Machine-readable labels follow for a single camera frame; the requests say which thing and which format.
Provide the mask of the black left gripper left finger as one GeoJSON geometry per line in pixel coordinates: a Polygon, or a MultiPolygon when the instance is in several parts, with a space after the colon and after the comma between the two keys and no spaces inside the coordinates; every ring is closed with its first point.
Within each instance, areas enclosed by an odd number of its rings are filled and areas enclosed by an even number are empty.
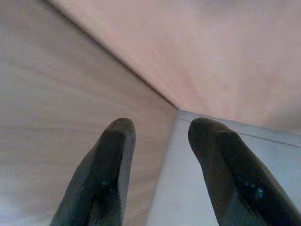
{"type": "Polygon", "coordinates": [[[50,226],[122,226],[135,126],[118,118],[103,131],[76,168],[50,226]]]}

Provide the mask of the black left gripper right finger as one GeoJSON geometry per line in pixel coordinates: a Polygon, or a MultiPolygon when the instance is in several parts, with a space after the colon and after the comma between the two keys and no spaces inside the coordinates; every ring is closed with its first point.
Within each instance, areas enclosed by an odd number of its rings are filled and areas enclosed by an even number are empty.
{"type": "Polygon", "coordinates": [[[301,212],[236,132],[196,118],[188,140],[219,226],[301,226],[301,212]]]}

